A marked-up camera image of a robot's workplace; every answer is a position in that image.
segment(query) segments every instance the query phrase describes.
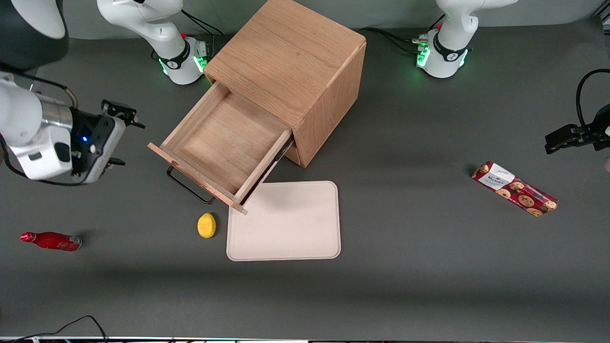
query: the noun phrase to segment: yellow lemon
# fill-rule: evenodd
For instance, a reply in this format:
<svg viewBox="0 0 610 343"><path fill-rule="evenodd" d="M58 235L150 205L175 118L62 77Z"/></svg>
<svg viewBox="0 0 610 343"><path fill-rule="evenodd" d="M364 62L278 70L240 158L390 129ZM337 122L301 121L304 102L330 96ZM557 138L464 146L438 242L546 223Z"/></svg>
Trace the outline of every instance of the yellow lemon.
<svg viewBox="0 0 610 343"><path fill-rule="evenodd" d="M211 213L205 213L197 221L197 232L203 238L211 238L216 232L216 220Z"/></svg>

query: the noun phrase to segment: bottle cap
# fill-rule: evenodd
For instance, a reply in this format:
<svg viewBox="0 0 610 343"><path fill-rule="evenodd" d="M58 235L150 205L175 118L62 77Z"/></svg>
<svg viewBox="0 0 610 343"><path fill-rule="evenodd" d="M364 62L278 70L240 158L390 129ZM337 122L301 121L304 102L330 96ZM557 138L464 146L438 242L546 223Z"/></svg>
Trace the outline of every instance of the bottle cap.
<svg viewBox="0 0 610 343"><path fill-rule="evenodd" d="M36 239L36 234L26 232L22 233L20 238L23 242L32 242L34 239Z"/></svg>

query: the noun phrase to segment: wooden cabinet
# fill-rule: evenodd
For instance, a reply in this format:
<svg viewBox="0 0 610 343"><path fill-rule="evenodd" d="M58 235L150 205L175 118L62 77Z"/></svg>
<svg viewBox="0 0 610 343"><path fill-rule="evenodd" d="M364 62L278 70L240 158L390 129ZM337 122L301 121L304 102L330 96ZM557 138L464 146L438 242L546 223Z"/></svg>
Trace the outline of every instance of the wooden cabinet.
<svg viewBox="0 0 610 343"><path fill-rule="evenodd" d="M149 147L247 213L243 203L278 154L293 142L285 155L307 167L353 105L365 46L292 0L268 0L206 66L212 87Z"/></svg>

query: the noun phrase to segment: cabinet side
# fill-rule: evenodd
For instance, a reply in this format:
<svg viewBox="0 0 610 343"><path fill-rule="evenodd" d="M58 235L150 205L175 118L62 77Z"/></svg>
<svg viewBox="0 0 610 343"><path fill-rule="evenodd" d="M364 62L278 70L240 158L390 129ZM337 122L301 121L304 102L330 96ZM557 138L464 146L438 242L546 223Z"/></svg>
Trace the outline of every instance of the cabinet side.
<svg viewBox="0 0 610 343"><path fill-rule="evenodd" d="M301 167L307 167L358 98L366 45L366 42L363 42L356 50L337 73L337 77L330 82L299 128L293 131Z"/></svg>

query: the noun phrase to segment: cookie package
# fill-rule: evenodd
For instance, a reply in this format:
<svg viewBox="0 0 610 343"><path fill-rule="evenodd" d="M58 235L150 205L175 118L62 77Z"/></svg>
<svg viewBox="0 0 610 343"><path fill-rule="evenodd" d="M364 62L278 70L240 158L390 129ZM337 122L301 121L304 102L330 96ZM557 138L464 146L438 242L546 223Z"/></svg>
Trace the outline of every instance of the cookie package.
<svg viewBox="0 0 610 343"><path fill-rule="evenodd" d="M472 174L472 178L534 217L540 217L557 208L556 198L515 177L492 161L480 166Z"/></svg>

